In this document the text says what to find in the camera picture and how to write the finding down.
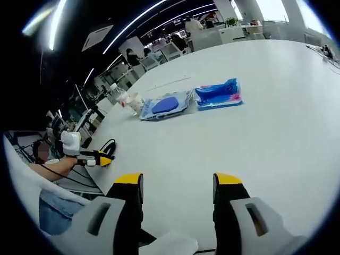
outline person's arm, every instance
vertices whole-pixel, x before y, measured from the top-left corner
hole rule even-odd
[[[56,173],[67,176],[77,162],[78,160],[76,158],[63,157],[59,162],[54,164],[47,164],[45,166]],[[30,164],[30,168],[51,182],[62,178],[61,176],[52,173],[51,171],[45,169],[38,164]]]
[[[203,30],[204,27],[202,26],[201,22],[199,22],[198,20],[196,20],[196,21],[197,21],[197,24],[198,24],[198,28],[199,28],[200,30]]]

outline black cable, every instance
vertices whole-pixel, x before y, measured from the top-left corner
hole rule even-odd
[[[309,45],[306,45],[306,47],[309,48],[309,49],[311,49],[311,50],[313,50],[314,52],[318,53],[318,54],[319,54],[320,56],[322,56],[322,57],[325,56],[324,54],[318,52],[317,49],[315,49],[315,48],[313,48],[313,47],[311,47],[311,46],[309,46]],[[338,67],[338,66],[336,66],[336,65],[334,64],[334,62],[337,63],[336,60],[334,60],[334,59],[332,59],[332,60],[328,59],[327,62],[329,62],[331,65],[335,66],[335,68],[340,69],[340,67]],[[331,69],[331,71],[332,71],[333,73],[340,74],[340,73],[338,73],[338,72],[335,72],[331,67],[329,67],[329,69]]]
[[[71,171],[76,172],[77,174],[79,174],[80,176],[82,176],[82,177],[84,177],[84,178],[86,178],[86,179],[92,180],[92,178],[89,178],[89,177],[87,177],[87,176],[85,176],[85,175],[83,175],[83,174],[77,172],[76,170],[74,170],[73,167],[71,168]]]
[[[213,252],[215,251],[215,249],[211,249],[211,250],[204,250],[204,251],[197,251],[194,254],[200,254],[200,253],[206,253],[206,252]]]
[[[106,113],[106,114],[107,114],[107,112],[106,112],[106,111],[104,111],[103,109],[99,109],[99,108],[98,108],[98,110],[101,110],[102,112],[104,112],[104,113]]]
[[[100,149],[100,150],[103,150],[104,149],[104,147],[109,143],[109,142],[111,142],[111,141],[114,141],[114,142],[116,142],[116,140],[115,139],[110,139],[110,140],[108,140],[103,146],[102,146],[102,148]]]
[[[102,147],[100,150],[102,150],[102,149],[103,149],[109,142],[111,142],[111,141],[116,142],[115,139],[110,139],[110,140],[108,140],[108,141],[103,145],[103,147]],[[52,172],[52,173],[54,173],[54,174],[56,174],[56,175],[58,175],[58,176],[60,176],[60,177],[62,177],[62,178],[69,179],[69,180],[71,180],[71,181],[73,181],[73,182],[77,182],[77,183],[79,183],[79,184],[81,184],[81,185],[83,185],[83,186],[86,186],[86,187],[96,188],[96,189],[98,188],[97,186],[87,185],[87,184],[84,184],[84,183],[82,183],[82,182],[76,181],[76,180],[74,180],[74,179],[72,179],[72,178],[69,178],[69,177],[67,177],[67,176],[65,176],[65,175],[59,174],[59,173],[57,173],[57,172],[55,172],[55,171],[49,169],[48,167],[44,166],[43,164],[39,164],[39,165],[42,166],[43,168],[45,168],[46,170],[49,170],[50,172]],[[89,179],[89,180],[92,180],[91,178],[88,178],[87,176],[84,176],[84,175],[82,175],[81,173],[79,173],[79,172],[77,172],[76,170],[74,170],[73,167],[71,168],[71,171],[75,171],[77,174],[81,175],[82,177],[84,177],[84,178],[86,178],[86,179]]]
[[[65,175],[59,174],[59,173],[57,173],[57,172],[55,172],[55,171],[49,169],[48,167],[44,166],[43,164],[39,164],[39,165],[42,166],[43,168],[45,168],[46,170],[49,170],[50,172],[52,172],[52,173],[54,173],[54,174],[56,174],[56,175],[58,175],[58,176],[60,176],[60,177],[62,177],[62,178],[69,179],[69,180],[71,180],[71,181],[73,181],[73,182],[77,182],[77,183],[79,183],[79,184],[81,184],[81,185],[83,185],[83,186],[86,186],[86,187],[96,188],[96,189],[98,188],[97,186],[87,185],[87,184],[84,184],[84,183],[82,183],[82,182],[78,182],[78,181],[76,181],[76,180],[74,180],[74,179],[72,179],[72,178],[69,178],[69,177],[67,177],[67,176],[65,176]]]

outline person's hand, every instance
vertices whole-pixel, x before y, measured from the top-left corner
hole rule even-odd
[[[61,161],[65,162],[65,164],[68,164],[70,167],[74,167],[78,163],[78,159],[76,157],[68,156],[63,157]]]

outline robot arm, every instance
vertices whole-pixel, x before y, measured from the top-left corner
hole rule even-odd
[[[108,144],[104,151],[85,150],[80,147],[80,132],[66,132],[61,134],[63,151],[69,157],[76,157],[78,164],[87,166],[107,166],[114,159],[113,153],[116,149],[115,141]]]

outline paper cup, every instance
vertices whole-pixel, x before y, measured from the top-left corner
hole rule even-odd
[[[145,102],[140,94],[136,92],[126,99],[126,103],[139,115],[142,112]]]

